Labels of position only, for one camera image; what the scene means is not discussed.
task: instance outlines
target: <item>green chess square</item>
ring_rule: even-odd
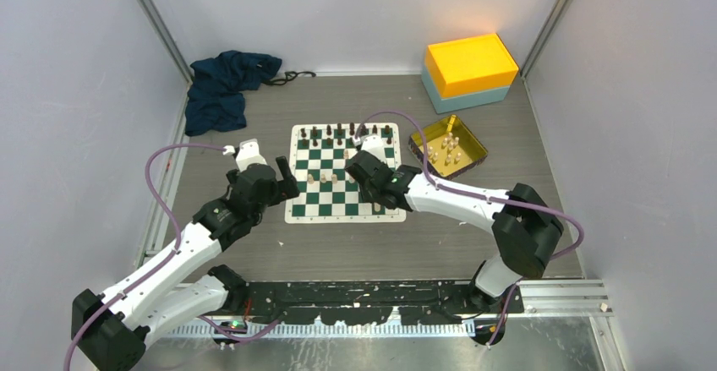
[[[359,190],[359,183],[354,181],[353,183],[351,181],[346,181],[346,191],[347,192],[355,192]]]
[[[306,204],[307,205],[316,205],[319,203],[319,194],[316,192],[311,192],[306,194]]]
[[[306,215],[306,206],[305,205],[294,205],[292,207],[292,216],[304,216]]]
[[[359,204],[346,204],[346,215],[357,216],[359,213]]]
[[[345,181],[346,180],[346,172],[343,171],[341,168],[334,168],[333,173],[336,174],[337,179],[339,181]]]
[[[319,205],[319,216],[331,216],[331,205]]]

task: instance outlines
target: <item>metal frame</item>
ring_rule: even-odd
[[[556,0],[556,4],[553,5],[553,9],[550,11],[548,19],[545,21],[545,24],[540,30],[540,33],[538,33],[538,38],[535,40],[535,43],[530,49],[528,57],[525,59],[525,63],[520,70],[520,74],[522,77],[527,78],[530,74],[530,70],[533,69],[535,62],[538,60],[540,53],[545,47],[545,43],[548,41],[550,35],[553,33],[553,29],[556,27],[558,21],[560,21],[560,19],[562,18],[562,15],[565,13],[567,6],[570,4],[570,1],[571,0]]]
[[[162,44],[169,52],[172,60],[179,68],[183,77],[191,82],[192,73],[189,65],[184,60],[178,49],[167,25],[162,20],[159,11],[152,0],[137,0],[145,11],[147,18],[152,23]],[[548,19],[545,21],[536,42],[526,58],[526,62],[521,69],[521,76],[524,79],[528,77],[530,71],[535,65],[540,53],[545,47],[545,43],[552,34],[556,24],[565,13],[566,7],[571,0],[556,0],[556,4],[550,12]],[[183,128],[185,121],[183,117],[180,119],[177,131],[175,133],[176,143],[186,143],[188,138],[183,136]],[[159,194],[166,200],[171,207],[177,193],[179,177],[183,168],[186,149],[176,149],[169,154],[171,165],[169,169],[162,173],[160,185],[158,187]],[[151,213],[148,220],[148,226],[145,233],[145,242],[142,249],[138,252],[135,264],[141,266],[145,258],[156,254],[164,244],[165,234],[167,232],[168,219],[162,212],[159,205],[154,202],[151,206]],[[188,284],[180,284],[178,288],[186,287]],[[521,291],[523,294],[523,304],[526,311],[524,314],[511,314],[513,318],[549,318],[549,317],[587,317],[593,328],[594,337],[597,341],[599,354],[606,370],[624,370],[624,361],[621,352],[616,344],[614,332],[614,314],[608,304],[607,292],[600,280],[540,280],[540,281],[523,281],[521,282]],[[484,314],[479,319],[492,319],[494,315]],[[233,317],[213,317],[215,321],[224,321],[234,319]],[[260,330],[262,325],[250,325],[249,333]],[[465,321],[462,325],[418,325],[418,326],[402,326],[400,324],[400,316],[394,313],[389,321],[384,325],[366,325],[366,326],[346,326],[336,324],[334,326],[323,325],[320,320],[314,325],[297,326],[297,325],[280,325],[269,333],[266,338],[306,338],[306,337],[420,337],[420,336],[465,336],[466,333],[473,331],[473,321]],[[211,331],[209,326],[200,320],[193,320],[185,326],[179,327],[169,335],[168,338],[206,338]]]
[[[184,56],[182,56],[182,53],[179,51],[177,43],[174,42],[172,34],[169,32],[164,20],[162,20],[159,10],[157,10],[154,2],[152,2],[152,0],[137,0],[137,2],[140,4],[142,9],[144,9],[147,19],[149,19],[150,23],[152,23],[152,26],[159,35],[162,44],[164,44],[164,47],[172,57],[172,60],[174,60],[174,63],[177,64],[179,72],[182,73],[187,82],[191,82],[192,70],[189,69],[189,65],[184,60]]]

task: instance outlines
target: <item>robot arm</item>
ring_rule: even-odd
[[[382,140],[377,136],[357,143],[361,150],[347,161],[346,171],[358,182],[364,200],[388,209],[448,216],[494,236],[499,253],[484,262],[473,277],[470,299],[481,310],[495,310],[503,292],[521,278],[543,275],[563,231],[556,217],[438,189],[417,167],[401,165],[395,171],[389,168],[381,160],[382,146],[378,145]],[[545,206],[532,188],[521,183],[508,191],[435,180],[459,191]]]
[[[178,248],[171,243],[101,294],[86,289],[73,300],[74,337],[99,307],[118,294],[123,296],[95,321],[78,344],[100,370],[131,369],[146,348],[167,331],[211,311],[236,311],[244,303],[246,283],[224,265],[212,268],[181,292],[171,293],[190,273],[249,234],[253,226],[261,223],[267,206],[298,196],[297,181],[286,157],[276,159],[283,176],[277,181],[276,172],[266,165],[255,139],[243,142],[236,152],[230,146],[226,149],[234,154],[238,166],[227,173],[227,192],[194,215],[182,231]],[[125,294],[127,286],[146,276],[170,254],[172,260]]]

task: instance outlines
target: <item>dark blue cloth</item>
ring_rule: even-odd
[[[194,82],[184,110],[188,136],[209,130],[228,132],[246,127],[242,90],[257,90],[282,66],[280,58],[251,52],[223,52],[217,58],[192,63]]]

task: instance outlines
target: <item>white chess square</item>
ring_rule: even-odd
[[[331,204],[331,192],[319,193],[319,205],[330,205]]]
[[[306,183],[306,192],[319,192],[319,178],[314,178],[314,183]]]
[[[334,188],[331,190],[332,192],[346,192],[346,181],[338,180],[336,184],[334,184]]]
[[[346,205],[344,205],[344,204],[331,205],[331,215],[332,216],[345,216],[346,215]]]
[[[306,204],[306,193],[299,192],[296,198],[292,198],[293,205],[305,205]]]
[[[305,216],[318,216],[319,215],[319,206],[318,205],[306,205],[306,212],[304,213]]]
[[[293,175],[296,177],[296,180],[299,182],[306,181],[306,176],[309,175],[308,170],[294,170]]]
[[[308,150],[296,150],[296,161],[304,161],[309,159]]]
[[[358,192],[346,192],[346,203],[347,204],[357,204],[359,202],[359,193]]]
[[[362,216],[373,214],[371,204],[358,204],[358,214]]]

